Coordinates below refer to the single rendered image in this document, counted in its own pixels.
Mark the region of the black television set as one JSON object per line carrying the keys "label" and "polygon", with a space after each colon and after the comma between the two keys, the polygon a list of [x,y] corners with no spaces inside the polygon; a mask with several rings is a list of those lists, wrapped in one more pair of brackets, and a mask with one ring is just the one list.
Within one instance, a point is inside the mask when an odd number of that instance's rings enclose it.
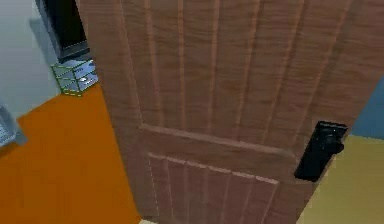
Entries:
{"label": "black television set", "polygon": [[35,3],[60,63],[89,52],[76,0],[35,0]]}

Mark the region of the grey green-edged cabinet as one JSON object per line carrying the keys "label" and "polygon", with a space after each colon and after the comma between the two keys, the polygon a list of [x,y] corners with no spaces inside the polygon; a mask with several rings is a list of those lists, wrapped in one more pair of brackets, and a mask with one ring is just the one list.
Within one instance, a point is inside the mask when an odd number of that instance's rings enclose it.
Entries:
{"label": "grey green-edged cabinet", "polygon": [[62,94],[79,96],[98,82],[96,67],[92,59],[68,60],[50,66],[51,72]]}

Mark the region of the brown wooden room door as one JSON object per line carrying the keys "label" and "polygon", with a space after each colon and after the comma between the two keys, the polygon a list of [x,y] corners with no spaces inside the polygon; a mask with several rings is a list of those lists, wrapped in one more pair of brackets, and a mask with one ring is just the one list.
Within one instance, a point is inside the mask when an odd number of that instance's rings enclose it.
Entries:
{"label": "brown wooden room door", "polygon": [[76,0],[139,215],[296,224],[315,126],[384,77],[384,0]]}

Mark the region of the grey furniture piece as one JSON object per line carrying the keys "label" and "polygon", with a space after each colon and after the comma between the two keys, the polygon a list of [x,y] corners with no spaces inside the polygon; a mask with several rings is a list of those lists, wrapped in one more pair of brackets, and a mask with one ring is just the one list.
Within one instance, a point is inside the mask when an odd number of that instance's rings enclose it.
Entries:
{"label": "grey furniture piece", "polygon": [[27,137],[12,116],[6,105],[0,100],[0,147],[10,143],[24,145]]}

